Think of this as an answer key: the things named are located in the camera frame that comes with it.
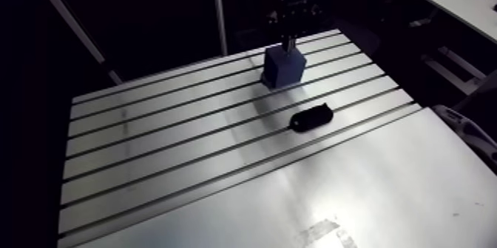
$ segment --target blue block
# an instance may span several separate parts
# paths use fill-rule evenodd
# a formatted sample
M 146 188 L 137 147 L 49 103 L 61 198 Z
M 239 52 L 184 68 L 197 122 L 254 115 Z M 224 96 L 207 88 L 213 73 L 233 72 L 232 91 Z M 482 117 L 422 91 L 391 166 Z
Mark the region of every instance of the blue block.
M 267 48 L 261 81 L 270 89 L 296 84 L 302 78 L 306 62 L 297 48 L 289 53 L 280 45 Z

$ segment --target metal frame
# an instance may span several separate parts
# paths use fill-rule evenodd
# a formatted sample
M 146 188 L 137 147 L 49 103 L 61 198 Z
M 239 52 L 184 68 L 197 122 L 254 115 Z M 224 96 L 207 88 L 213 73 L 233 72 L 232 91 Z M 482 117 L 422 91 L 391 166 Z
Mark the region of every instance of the metal frame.
M 76 21 L 75 17 L 71 14 L 67 6 L 62 0 L 49 0 L 57 12 L 61 15 L 62 19 L 69 25 L 71 30 L 76 34 L 81 43 L 86 47 L 86 49 L 92 54 L 93 58 L 102 65 L 105 62 L 104 55 L 98 50 L 93 41 L 84 32 L 81 25 Z M 114 81 L 115 84 L 122 84 L 121 78 L 114 70 L 109 70 L 109 77 Z

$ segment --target black object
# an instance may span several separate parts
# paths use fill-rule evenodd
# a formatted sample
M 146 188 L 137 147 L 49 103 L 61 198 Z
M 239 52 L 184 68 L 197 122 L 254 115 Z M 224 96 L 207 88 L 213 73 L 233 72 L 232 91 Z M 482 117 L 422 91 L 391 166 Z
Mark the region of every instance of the black object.
M 297 133 L 303 133 L 327 124 L 332 119 L 333 111 L 324 103 L 293 115 L 288 128 Z

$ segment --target vertical post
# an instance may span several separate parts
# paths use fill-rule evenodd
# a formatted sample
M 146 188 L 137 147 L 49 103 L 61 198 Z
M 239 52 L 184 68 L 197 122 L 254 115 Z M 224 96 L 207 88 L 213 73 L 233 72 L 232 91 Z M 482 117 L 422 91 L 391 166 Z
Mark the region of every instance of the vertical post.
M 224 28 L 224 12 L 223 0 L 214 0 L 217 12 L 217 28 L 219 30 L 219 39 L 221 42 L 221 53 L 223 56 L 228 55 L 228 47 L 226 45 L 226 30 Z
M 49 0 L 49 1 L 55 7 L 57 12 L 61 15 L 62 19 L 65 20 L 65 22 L 74 32 L 74 34 L 76 34 L 76 36 L 79 38 L 81 43 L 83 43 L 86 49 L 92 54 L 93 58 L 95 58 L 95 60 L 99 64 L 103 64 L 105 61 L 104 56 L 102 55 L 102 53 L 100 53 L 100 51 L 92 42 L 92 40 L 89 38 L 89 36 L 84 32 L 81 25 L 76 21 L 76 19 L 71 14 L 71 12 L 66 7 L 66 5 L 63 3 L 63 1 L 62 0 Z M 109 70 L 107 74 L 116 84 L 123 83 L 114 70 Z

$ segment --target aluminum t-slot table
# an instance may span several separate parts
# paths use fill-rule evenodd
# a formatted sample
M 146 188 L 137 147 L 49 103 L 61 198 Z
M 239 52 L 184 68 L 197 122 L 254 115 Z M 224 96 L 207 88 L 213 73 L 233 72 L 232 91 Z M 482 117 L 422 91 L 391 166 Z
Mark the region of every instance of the aluminum t-slot table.
M 490 241 L 497 180 L 457 136 L 340 31 L 298 47 L 302 81 L 280 90 L 260 48 L 74 98 L 58 245 Z M 330 124 L 287 129 L 322 103 Z

